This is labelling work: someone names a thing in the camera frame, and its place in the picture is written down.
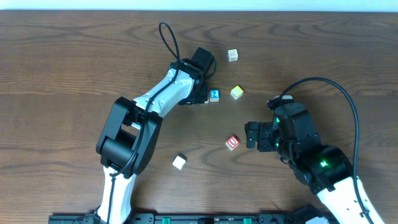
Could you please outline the blue number 2 block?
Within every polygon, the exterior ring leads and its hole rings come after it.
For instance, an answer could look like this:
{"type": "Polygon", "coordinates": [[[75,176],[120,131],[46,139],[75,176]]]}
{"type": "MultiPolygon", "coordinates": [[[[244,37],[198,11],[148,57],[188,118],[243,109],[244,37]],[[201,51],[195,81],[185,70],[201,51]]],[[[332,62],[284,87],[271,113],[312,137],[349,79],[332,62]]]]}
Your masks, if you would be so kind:
{"type": "Polygon", "coordinates": [[[219,90],[210,90],[209,97],[211,102],[217,102],[220,100],[220,91],[219,90]]]}

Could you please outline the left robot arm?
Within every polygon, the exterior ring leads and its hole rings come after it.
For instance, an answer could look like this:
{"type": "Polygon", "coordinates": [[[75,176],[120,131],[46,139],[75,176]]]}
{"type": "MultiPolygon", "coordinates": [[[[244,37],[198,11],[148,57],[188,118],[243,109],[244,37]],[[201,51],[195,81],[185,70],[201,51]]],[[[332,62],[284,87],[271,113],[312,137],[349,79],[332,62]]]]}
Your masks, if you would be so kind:
{"type": "Polygon", "coordinates": [[[199,47],[192,58],[172,62],[146,94],[114,102],[96,145],[105,184],[95,223],[127,222],[135,179],[154,153],[163,118],[176,105],[208,101],[206,74],[214,66],[214,55],[199,47]]]}

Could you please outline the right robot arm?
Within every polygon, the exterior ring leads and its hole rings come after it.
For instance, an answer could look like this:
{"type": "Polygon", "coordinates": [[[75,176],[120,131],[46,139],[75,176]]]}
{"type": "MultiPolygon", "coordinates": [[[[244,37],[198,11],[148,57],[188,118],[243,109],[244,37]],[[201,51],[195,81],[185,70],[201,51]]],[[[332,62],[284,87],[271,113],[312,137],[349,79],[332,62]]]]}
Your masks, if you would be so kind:
{"type": "Polygon", "coordinates": [[[382,223],[353,165],[343,151],[323,144],[309,111],[301,103],[274,108],[271,122],[244,126],[246,146],[277,152],[296,179],[329,209],[338,223],[382,223]]]}

